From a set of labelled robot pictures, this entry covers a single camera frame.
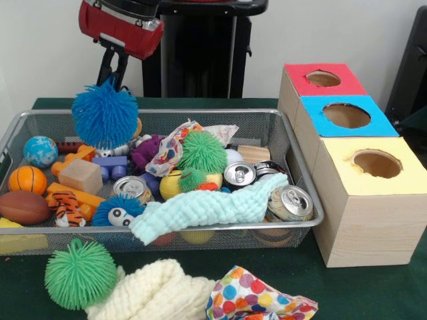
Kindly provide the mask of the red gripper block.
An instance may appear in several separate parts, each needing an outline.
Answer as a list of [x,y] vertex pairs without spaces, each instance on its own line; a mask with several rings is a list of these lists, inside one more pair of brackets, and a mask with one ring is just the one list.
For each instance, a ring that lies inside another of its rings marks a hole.
[[93,40],[107,41],[125,51],[118,54],[117,68],[113,72],[111,61],[115,51],[107,48],[97,78],[98,87],[107,81],[119,92],[129,55],[140,60],[153,55],[163,37],[164,23],[155,17],[146,20],[127,14],[105,1],[83,1],[79,9],[79,28]]

